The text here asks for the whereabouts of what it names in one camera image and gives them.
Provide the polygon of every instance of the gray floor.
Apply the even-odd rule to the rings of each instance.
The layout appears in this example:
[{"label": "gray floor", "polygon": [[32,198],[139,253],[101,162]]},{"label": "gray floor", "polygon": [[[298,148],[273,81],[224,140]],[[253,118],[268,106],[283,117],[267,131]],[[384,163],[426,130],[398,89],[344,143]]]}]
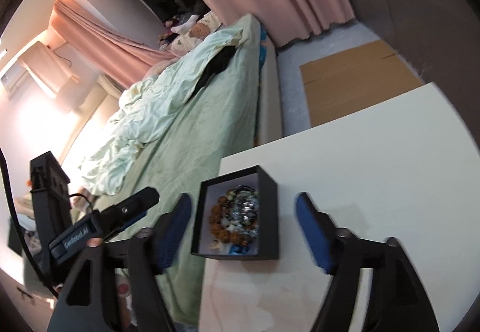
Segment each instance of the gray floor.
[{"label": "gray floor", "polygon": [[307,98],[300,66],[334,53],[378,40],[365,25],[355,22],[323,32],[320,36],[281,49],[278,75],[282,99],[283,134],[289,136],[310,128]]}]

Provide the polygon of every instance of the tabletop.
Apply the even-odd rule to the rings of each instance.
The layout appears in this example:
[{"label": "tabletop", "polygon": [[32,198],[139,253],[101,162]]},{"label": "tabletop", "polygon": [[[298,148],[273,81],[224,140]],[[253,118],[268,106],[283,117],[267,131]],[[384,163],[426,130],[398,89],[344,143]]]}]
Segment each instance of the tabletop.
[{"label": "tabletop", "polygon": [[[280,259],[207,259],[200,332],[310,331],[330,277],[294,215],[302,191],[361,238],[400,239],[441,331],[468,311],[480,291],[480,158],[434,84],[226,157],[220,174],[253,165],[278,184]],[[350,331],[362,329],[370,276],[363,270]]]}]

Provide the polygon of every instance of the bed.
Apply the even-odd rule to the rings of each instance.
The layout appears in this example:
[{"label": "bed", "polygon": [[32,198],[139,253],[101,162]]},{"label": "bed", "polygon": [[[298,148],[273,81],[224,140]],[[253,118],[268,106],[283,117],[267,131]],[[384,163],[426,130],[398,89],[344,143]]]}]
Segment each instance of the bed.
[{"label": "bed", "polygon": [[[218,175],[222,157],[282,137],[275,48],[262,41],[266,57],[259,71],[261,25],[251,15],[240,21],[249,40],[239,46],[227,69],[183,106],[166,133],[139,153],[115,195],[103,195],[103,210],[146,186],[155,187],[160,202],[116,240],[128,239],[169,212],[182,192],[197,202],[200,183]],[[178,260],[157,278],[174,321],[197,325],[205,260],[190,254],[192,224]]]}]

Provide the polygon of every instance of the open box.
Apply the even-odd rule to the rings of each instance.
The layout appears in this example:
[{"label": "open box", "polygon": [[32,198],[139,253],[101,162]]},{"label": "open box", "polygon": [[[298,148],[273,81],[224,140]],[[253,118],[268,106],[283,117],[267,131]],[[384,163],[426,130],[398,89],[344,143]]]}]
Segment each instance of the open box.
[{"label": "open box", "polygon": [[[247,185],[258,191],[258,237],[248,253],[229,255],[223,250],[212,250],[214,236],[210,232],[210,210],[228,190]],[[259,166],[246,168],[202,182],[191,242],[192,255],[220,260],[278,259],[278,199],[277,184]]]}]

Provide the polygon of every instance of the green blanket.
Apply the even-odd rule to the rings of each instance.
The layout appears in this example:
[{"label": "green blanket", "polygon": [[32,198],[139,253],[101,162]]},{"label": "green blanket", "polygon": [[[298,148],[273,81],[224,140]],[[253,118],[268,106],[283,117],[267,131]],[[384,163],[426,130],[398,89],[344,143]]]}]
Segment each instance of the green blanket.
[{"label": "green blanket", "polygon": [[[183,192],[193,197],[194,212],[200,183],[216,177],[222,157],[253,147],[259,81],[260,24],[250,14],[236,24],[242,42],[227,69],[216,76],[177,115],[163,138],[148,144],[114,196],[102,196],[103,210],[146,186],[155,187],[160,202],[145,218],[116,240],[128,239],[140,228],[152,227],[171,211]],[[157,277],[174,321],[197,325],[205,260],[190,254],[194,215],[174,265]]]}]

